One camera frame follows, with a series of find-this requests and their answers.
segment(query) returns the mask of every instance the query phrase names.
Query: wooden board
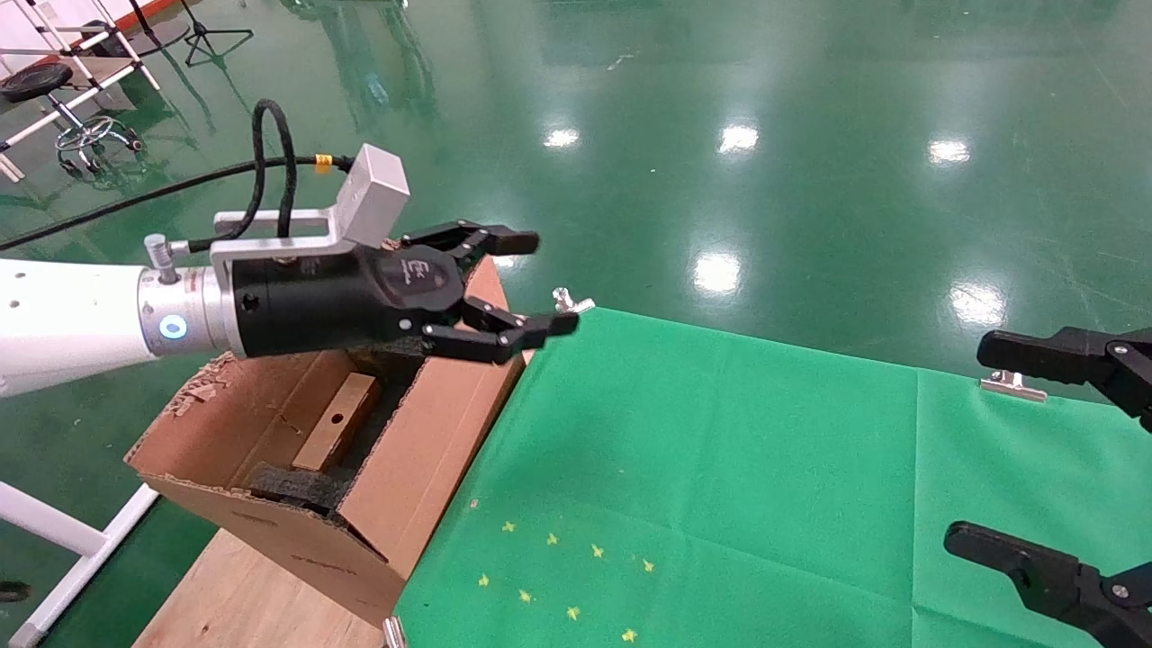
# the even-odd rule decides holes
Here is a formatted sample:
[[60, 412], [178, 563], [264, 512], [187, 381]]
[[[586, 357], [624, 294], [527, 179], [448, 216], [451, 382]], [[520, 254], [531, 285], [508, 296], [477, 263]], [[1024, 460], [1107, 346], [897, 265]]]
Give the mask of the wooden board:
[[225, 530], [132, 648], [381, 648], [384, 633]]
[[353, 432], [372, 410], [379, 397], [380, 385], [376, 378], [355, 371], [349, 374], [312, 428], [304, 447], [296, 453], [291, 467], [323, 473], [339, 462], [348, 450]]
[[[118, 71], [132, 65], [131, 59], [120, 59], [115, 56], [82, 56], [82, 59], [84, 61], [84, 67], [86, 67], [88, 70], [92, 73], [92, 76], [101, 83]], [[65, 63], [73, 69], [73, 77], [67, 83], [68, 88], [91, 88], [88, 84], [88, 78], [84, 77], [84, 73], [79, 70], [79, 66], [76, 65], [76, 61], [74, 61], [71, 56], [61, 56], [59, 62]]]

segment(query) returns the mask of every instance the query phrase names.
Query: tripod stand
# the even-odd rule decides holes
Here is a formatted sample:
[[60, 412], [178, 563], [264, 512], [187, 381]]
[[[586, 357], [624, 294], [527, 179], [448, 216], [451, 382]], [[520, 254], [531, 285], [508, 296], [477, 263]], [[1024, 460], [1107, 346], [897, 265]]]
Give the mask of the tripod stand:
[[[252, 30], [250, 29], [209, 29], [204, 27], [204, 23], [196, 20], [196, 15], [192, 14], [192, 9], [191, 7], [188, 6], [188, 2], [185, 0], [180, 0], [180, 3], [184, 7], [184, 13], [188, 14], [188, 17], [192, 20], [192, 33], [184, 37], [184, 43], [187, 43], [191, 47], [191, 50], [188, 52], [188, 58], [184, 59], [184, 65], [188, 67], [192, 67], [192, 56], [196, 55], [196, 52], [200, 52], [204, 55], [209, 56], [210, 59], [214, 59], [215, 56], [222, 56], [228, 52], [232, 52], [236, 47], [240, 47], [241, 45], [244, 44], [245, 40], [248, 40], [253, 36]], [[209, 36], [213, 33], [244, 33], [247, 36], [241, 38], [240, 42], [233, 45], [232, 47], [218, 54], [217, 51], [212, 47], [212, 42], [209, 40]], [[204, 43], [204, 45], [207, 46], [207, 50], [200, 47], [202, 42]]]

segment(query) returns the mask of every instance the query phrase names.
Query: torn cardboard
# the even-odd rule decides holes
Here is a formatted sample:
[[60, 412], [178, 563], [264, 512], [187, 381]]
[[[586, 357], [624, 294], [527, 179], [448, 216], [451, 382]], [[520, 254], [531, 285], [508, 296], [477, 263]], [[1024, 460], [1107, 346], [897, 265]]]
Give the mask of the torn cardboard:
[[[468, 294], [507, 308], [490, 258]], [[425, 360], [334, 515], [255, 497], [245, 484], [260, 464], [290, 468], [355, 370], [343, 352], [225, 354], [177, 392], [124, 460], [165, 497], [379, 625], [523, 367], [520, 357], [502, 367]]]

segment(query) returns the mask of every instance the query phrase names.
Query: glossy floor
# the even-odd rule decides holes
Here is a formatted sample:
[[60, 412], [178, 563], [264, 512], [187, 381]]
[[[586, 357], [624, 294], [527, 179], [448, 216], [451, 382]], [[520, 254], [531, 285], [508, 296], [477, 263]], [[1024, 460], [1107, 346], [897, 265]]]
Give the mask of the glossy floor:
[[[141, 107], [121, 114], [147, 142], [144, 164], [114, 151], [108, 175], [76, 182], [46, 134], [17, 145], [29, 180], [0, 182], [0, 236], [248, 159], [249, 111], [271, 97], [298, 151], [366, 141], [403, 157], [401, 228], [538, 229], [536, 256], [502, 262], [518, 310], [548, 309], [568, 286], [611, 308], [972, 376], [991, 327], [1152, 321], [1152, 5], [399, 1], [196, 5], [210, 27], [256, 37], [192, 68], [147, 60], [164, 99], [129, 84]], [[35, 114], [8, 111], [0, 130]], [[249, 182], [20, 254], [141, 263], [145, 234], [203, 235], [214, 211], [243, 208]], [[339, 182], [306, 174], [297, 204], [331, 203]], [[105, 523], [136, 483], [121, 455], [203, 360], [0, 402], [0, 476]], [[209, 532], [158, 510], [50, 645], [130, 643]], [[41, 587], [69, 563], [10, 528], [0, 557], [0, 575]], [[134, 573], [156, 586], [129, 592]], [[0, 610], [0, 630], [26, 612]]]

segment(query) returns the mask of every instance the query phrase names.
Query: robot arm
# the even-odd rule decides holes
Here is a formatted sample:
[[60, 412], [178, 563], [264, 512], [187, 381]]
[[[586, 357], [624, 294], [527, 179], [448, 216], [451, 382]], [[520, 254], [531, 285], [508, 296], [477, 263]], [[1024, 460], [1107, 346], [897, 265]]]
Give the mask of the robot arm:
[[[152, 268], [0, 259], [0, 398], [165, 355], [263, 356], [419, 337], [429, 355], [503, 363], [578, 315], [521, 317], [464, 296], [485, 255], [539, 238], [465, 220], [381, 247], [408, 199], [400, 158], [364, 145], [334, 205], [294, 210], [321, 235], [214, 241], [212, 264], [175, 268], [188, 242], [145, 239]], [[228, 231], [240, 212], [215, 217]], [[253, 227], [275, 223], [257, 212]], [[473, 331], [453, 327], [463, 321]]]

